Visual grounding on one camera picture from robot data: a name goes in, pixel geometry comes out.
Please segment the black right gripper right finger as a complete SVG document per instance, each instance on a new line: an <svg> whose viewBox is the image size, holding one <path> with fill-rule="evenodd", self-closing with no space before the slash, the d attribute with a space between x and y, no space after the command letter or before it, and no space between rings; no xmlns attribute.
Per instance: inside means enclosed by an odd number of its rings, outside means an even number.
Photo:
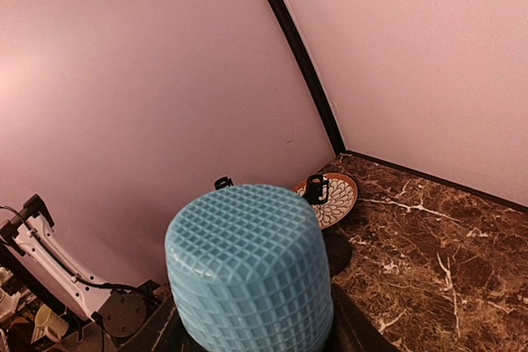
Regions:
<svg viewBox="0 0 528 352"><path fill-rule="evenodd" d="M338 284L332 284L331 291L334 318L329 335L330 351L398 352Z"/></svg>

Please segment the black stand of mint microphone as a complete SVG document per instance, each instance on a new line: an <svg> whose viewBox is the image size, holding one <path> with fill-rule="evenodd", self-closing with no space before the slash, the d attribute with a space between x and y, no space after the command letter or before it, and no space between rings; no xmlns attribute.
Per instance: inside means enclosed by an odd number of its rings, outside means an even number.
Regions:
<svg viewBox="0 0 528 352"><path fill-rule="evenodd" d="M336 233L324 233L323 241L328 257L330 276L344 271L352 258L352 247L346 237Z"/></svg>

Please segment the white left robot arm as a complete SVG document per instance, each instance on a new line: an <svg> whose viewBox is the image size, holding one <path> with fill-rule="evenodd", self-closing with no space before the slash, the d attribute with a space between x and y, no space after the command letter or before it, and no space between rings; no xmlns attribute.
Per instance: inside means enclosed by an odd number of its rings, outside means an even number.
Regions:
<svg viewBox="0 0 528 352"><path fill-rule="evenodd" d="M31 196L20 210L7 205L1 209L12 214L1 224L1 241L51 275L104 336L131 338L161 305L153 293L154 283L136 287L107 282L67 253L56 240L54 220L38 195Z"/></svg>

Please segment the blue microphone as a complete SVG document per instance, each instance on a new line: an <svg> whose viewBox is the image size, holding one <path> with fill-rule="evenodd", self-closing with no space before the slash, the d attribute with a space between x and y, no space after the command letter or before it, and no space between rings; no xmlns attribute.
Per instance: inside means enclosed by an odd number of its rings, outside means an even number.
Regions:
<svg viewBox="0 0 528 352"><path fill-rule="evenodd" d="M208 351L320 351L333 303L309 203L273 185L236 185L181 209L165 236L183 326Z"/></svg>

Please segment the black stand of orange microphone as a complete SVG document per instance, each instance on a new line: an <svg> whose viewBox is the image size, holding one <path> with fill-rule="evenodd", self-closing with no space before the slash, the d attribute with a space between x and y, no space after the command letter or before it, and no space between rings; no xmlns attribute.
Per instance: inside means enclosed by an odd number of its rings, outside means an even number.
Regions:
<svg viewBox="0 0 528 352"><path fill-rule="evenodd" d="M215 190L221 190L226 187L233 186L233 181L228 176L220 177L218 180L214 182L214 189Z"/></svg>

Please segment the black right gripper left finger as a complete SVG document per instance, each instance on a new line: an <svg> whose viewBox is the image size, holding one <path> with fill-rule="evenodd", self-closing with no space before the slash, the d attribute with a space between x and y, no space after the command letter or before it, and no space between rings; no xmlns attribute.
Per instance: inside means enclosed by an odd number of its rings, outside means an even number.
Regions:
<svg viewBox="0 0 528 352"><path fill-rule="evenodd" d="M172 297L164 301L139 332L123 345L123 352L185 350L184 329Z"/></svg>

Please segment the black stand of purple microphone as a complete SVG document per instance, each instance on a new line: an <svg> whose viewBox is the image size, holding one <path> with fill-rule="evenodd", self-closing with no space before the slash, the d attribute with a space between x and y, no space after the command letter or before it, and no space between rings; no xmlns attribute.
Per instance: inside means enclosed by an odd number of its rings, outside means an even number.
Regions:
<svg viewBox="0 0 528 352"><path fill-rule="evenodd" d="M328 202L329 180L324 174L314 174L307 178L304 194L302 197L310 205L322 205Z"/></svg>

